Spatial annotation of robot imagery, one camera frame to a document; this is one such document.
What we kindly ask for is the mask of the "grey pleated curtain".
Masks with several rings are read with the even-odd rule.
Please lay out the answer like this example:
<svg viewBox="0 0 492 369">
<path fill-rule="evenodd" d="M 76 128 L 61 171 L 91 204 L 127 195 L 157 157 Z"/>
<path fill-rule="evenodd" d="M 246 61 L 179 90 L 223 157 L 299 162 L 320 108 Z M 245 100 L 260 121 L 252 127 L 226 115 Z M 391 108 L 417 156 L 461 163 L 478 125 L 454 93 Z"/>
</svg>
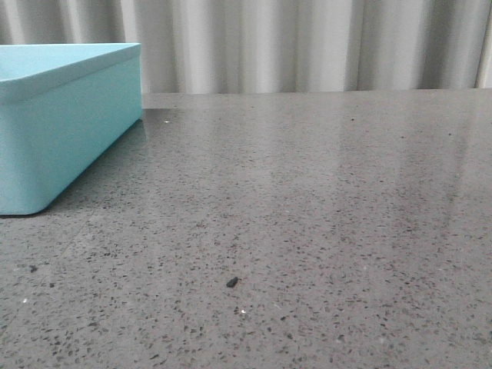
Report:
<svg viewBox="0 0 492 369">
<path fill-rule="evenodd" d="M 491 86 L 489 1 L 3 1 L 1 42 L 137 42 L 145 94 Z"/>
</svg>

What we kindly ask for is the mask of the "small black debris piece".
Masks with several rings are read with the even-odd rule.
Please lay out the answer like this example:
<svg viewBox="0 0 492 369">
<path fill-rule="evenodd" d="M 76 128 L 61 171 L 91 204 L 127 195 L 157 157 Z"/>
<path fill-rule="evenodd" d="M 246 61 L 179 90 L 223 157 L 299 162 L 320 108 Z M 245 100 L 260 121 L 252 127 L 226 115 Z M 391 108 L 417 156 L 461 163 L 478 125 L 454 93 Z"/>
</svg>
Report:
<svg viewBox="0 0 492 369">
<path fill-rule="evenodd" d="M 233 288 L 238 283 L 239 278 L 234 277 L 226 283 L 227 288 Z"/>
</svg>

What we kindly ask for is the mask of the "light blue storage box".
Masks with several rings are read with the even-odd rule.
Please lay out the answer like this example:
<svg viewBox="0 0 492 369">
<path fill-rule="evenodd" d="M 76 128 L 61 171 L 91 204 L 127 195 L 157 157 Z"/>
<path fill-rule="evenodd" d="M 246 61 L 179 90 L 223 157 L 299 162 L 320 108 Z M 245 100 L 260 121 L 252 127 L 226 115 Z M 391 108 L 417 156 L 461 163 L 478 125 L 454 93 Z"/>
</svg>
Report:
<svg viewBox="0 0 492 369">
<path fill-rule="evenodd" d="M 138 43 L 3 45 L 1 213 L 47 208 L 141 117 Z"/>
</svg>

